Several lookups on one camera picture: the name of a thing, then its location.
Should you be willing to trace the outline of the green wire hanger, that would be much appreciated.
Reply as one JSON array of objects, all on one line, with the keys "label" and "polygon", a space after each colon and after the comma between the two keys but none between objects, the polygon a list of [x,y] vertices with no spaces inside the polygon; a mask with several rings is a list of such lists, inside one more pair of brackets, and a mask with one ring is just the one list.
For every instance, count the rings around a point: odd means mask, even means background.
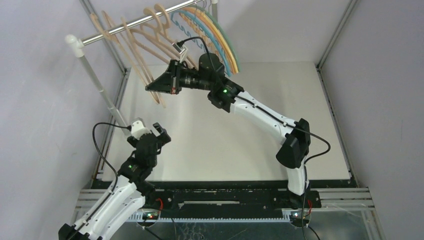
[{"label": "green wire hanger", "polygon": [[229,76],[239,73],[240,66],[236,52],[225,31],[218,23],[218,1],[211,0],[208,8],[193,5],[186,8],[193,14],[193,22],[197,25],[199,35],[207,46],[223,61]]}]

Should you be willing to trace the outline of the beige plastic hanger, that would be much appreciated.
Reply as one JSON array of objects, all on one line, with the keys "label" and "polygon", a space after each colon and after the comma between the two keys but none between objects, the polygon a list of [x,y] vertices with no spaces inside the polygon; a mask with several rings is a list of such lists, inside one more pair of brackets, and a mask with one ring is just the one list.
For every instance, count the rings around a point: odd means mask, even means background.
[{"label": "beige plastic hanger", "polygon": [[[175,43],[176,41],[174,40],[174,39],[172,39],[170,36],[169,36],[169,33],[168,33],[168,30],[171,28],[171,19],[170,19],[170,16],[169,16],[169,14],[168,14],[168,12],[166,11],[166,9],[163,7],[163,5],[161,5],[160,3],[156,3],[155,5],[154,5],[154,10],[156,10],[157,12],[159,12],[159,13],[162,13],[162,16],[164,17],[164,19],[165,19],[165,22],[161,22],[161,25],[162,25],[162,31],[161,31],[161,34],[162,34],[162,36],[170,43],[170,44],[173,44],[173,43]],[[185,60],[187,61],[187,64],[188,64],[188,66],[190,67],[190,68],[196,68],[197,69],[197,66],[196,66],[196,64],[195,64],[195,62],[194,62],[194,60],[188,55],[188,52],[186,52],[186,56],[185,56]]]},{"label": "beige plastic hanger", "polygon": [[117,34],[106,33],[105,38],[116,44],[119,50],[124,54],[131,66],[134,68],[136,75],[140,78],[146,87],[153,81],[153,74],[147,67],[146,61],[141,55],[134,35],[131,33],[127,25],[124,26],[124,31]]},{"label": "beige plastic hanger", "polygon": [[107,33],[107,31],[101,26],[99,18],[95,13],[91,13],[89,17],[92,23],[94,24],[95,28],[98,30],[98,32],[102,34],[106,40],[114,43],[119,48],[119,50],[124,54],[126,59],[131,64],[132,68],[135,70],[137,76],[141,79],[144,86],[146,87],[147,84],[149,83],[151,75],[148,73],[148,71],[144,69],[144,65],[142,65],[143,62],[141,61],[141,58],[139,57],[139,55],[136,53],[136,50],[133,47],[130,40],[128,40],[125,37],[122,38],[125,44],[127,45],[127,48],[125,48],[121,44],[118,37],[110,33]]},{"label": "beige plastic hanger", "polygon": [[145,7],[143,9],[143,13],[148,17],[152,17],[156,22],[156,25],[151,25],[148,22],[145,22],[140,24],[138,28],[131,28],[130,31],[132,33],[144,36],[149,42],[151,42],[157,49],[162,51],[170,59],[176,59],[178,56],[177,51],[172,47],[172,44],[169,43],[162,35],[161,22],[165,22],[163,14],[150,7]]}]

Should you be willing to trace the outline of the beige plastic hanger top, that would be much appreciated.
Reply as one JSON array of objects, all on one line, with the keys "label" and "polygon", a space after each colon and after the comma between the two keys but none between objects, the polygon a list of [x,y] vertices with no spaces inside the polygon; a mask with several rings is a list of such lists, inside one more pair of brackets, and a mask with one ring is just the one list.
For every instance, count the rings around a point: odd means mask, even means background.
[{"label": "beige plastic hanger top", "polygon": [[[159,12],[159,13],[162,13],[162,16],[164,17],[164,19],[165,19],[165,22],[161,22],[161,25],[162,25],[162,31],[161,31],[161,34],[162,34],[162,36],[170,43],[170,44],[173,44],[173,43],[175,43],[176,41],[174,40],[174,39],[172,39],[170,36],[169,36],[169,33],[168,33],[168,30],[171,28],[171,19],[170,19],[170,16],[169,16],[169,14],[168,14],[168,12],[166,11],[166,9],[163,7],[163,5],[161,5],[160,3],[156,3],[155,5],[154,5],[154,10],[156,10],[157,12]],[[186,52],[186,56],[185,56],[185,60],[187,61],[187,64],[188,64],[188,66],[190,67],[190,68],[196,68],[197,69],[197,66],[196,66],[196,64],[195,64],[195,62],[194,62],[194,60],[188,55],[188,52]]]}]

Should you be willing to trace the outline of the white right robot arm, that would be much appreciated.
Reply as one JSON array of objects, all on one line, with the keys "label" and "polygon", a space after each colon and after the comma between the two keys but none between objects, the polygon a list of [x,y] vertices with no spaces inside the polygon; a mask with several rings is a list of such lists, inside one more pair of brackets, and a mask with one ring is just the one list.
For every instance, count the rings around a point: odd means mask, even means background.
[{"label": "white right robot arm", "polygon": [[230,80],[225,66],[214,53],[199,57],[198,68],[172,59],[163,74],[146,86],[146,91],[177,95],[184,88],[207,91],[207,98],[218,109],[242,116],[269,133],[279,144],[277,161],[286,169],[289,203],[302,208],[309,201],[309,181],[305,161],[311,144],[310,125],[285,117],[262,104],[244,88]]}]

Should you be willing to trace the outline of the blue wire hanger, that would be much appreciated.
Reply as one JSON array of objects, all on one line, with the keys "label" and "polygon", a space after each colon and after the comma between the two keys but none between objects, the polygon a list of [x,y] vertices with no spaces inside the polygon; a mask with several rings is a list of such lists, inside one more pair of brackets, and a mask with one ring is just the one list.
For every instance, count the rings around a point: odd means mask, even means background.
[{"label": "blue wire hanger", "polygon": [[229,77],[239,73],[233,46],[218,22],[201,7],[189,6],[170,15],[171,22],[188,38],[201,37],[208,50],[217,55]]}]

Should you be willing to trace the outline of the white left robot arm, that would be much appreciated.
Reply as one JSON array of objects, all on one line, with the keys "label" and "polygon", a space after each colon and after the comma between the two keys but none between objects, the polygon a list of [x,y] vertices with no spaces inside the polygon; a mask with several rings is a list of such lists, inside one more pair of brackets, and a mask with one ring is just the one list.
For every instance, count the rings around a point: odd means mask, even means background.
[{"label": "white left robot arm", "polygon": [[59,229],[60,240],[109,240],[133,213],[155,205],[155,187],[147,178],[171,137],[158,122],[153,127],[158,134],[140,118],[126,127],[130,131],[127,142],[134,148],[133,152],[99,200],[75,223],[65,223]]}]

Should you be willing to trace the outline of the yellow wire hanger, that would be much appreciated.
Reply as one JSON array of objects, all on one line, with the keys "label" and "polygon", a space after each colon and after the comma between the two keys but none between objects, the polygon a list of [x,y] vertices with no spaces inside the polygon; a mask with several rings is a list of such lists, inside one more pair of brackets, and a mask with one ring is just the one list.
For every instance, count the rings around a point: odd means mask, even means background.
[{"label": "yellow wire hanger", "polygon": [[201,10],[199,7],[188,6],[183,8],[184,11],[193,14],[195,17],[207,26],[211,31],[214,38],[222,47],[226,60],[229,61],[230,72],[232,74],[239,73],[239,64],[236,52],[234,51],[231,42],[225,34],[225,31],[221,28],[218,21],[207,11]]}]

